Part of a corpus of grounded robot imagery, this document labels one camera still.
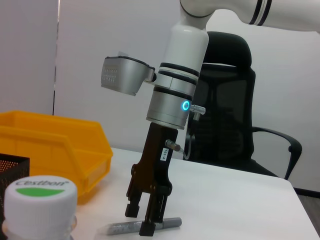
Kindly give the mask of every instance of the floor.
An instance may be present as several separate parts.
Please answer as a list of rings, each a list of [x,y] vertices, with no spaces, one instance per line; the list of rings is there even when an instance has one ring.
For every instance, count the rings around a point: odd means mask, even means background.
[[[320,237],[320,199],[301,195],[298,197]]]

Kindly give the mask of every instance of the robotic arm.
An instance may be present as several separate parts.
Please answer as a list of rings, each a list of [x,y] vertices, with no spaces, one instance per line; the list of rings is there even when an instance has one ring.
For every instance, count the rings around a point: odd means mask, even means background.
[[[136,218],[142,193],[150,194],[141,225],[141,236],[153,236],[155,223],[162,223],[172,184],[168,168],[178,130],[184,129],[189,111],[204,113],[191,104],[209,37],[206,25],[218,9],[234,11],[249,25],[294,31],[320,32],[320,0],[180,0],[180,21],[171,29],[159,71],[130,57],[107,57],[101,86],[136,95],[143,81],[154,82],[146,119],[151,121],[141,160],[131,169],[127,191],[130,204],[125,215]]]

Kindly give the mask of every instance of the white bottle cap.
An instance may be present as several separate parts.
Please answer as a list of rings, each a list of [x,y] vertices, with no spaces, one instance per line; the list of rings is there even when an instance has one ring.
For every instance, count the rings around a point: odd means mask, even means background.
[[[66,238],[76,207],[77,187],[63,177],[25,177],[5,190],[6,226],[23,239]]]

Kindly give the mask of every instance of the gray marker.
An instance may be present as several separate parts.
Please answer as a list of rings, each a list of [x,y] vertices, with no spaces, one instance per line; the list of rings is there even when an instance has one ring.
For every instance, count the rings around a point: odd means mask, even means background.
[[[98,229],[97,232],[100,235],[107,235],[107,236],[138,233],[140,231],[142,222],[143,221],[113,223]],[[182,225],[182,220],[180,217],[165,218],[163,219],[162,223],[155,224],[155,230],[177,228],[177,227],[180,227],[181,225]]]

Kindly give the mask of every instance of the green logo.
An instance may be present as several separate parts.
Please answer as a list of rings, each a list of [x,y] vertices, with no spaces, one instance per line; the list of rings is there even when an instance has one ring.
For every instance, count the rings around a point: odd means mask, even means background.
[[[18,188],[16,191],[29,197],[50,197],[64,192],[63,189],[48,189],[39,187]]]

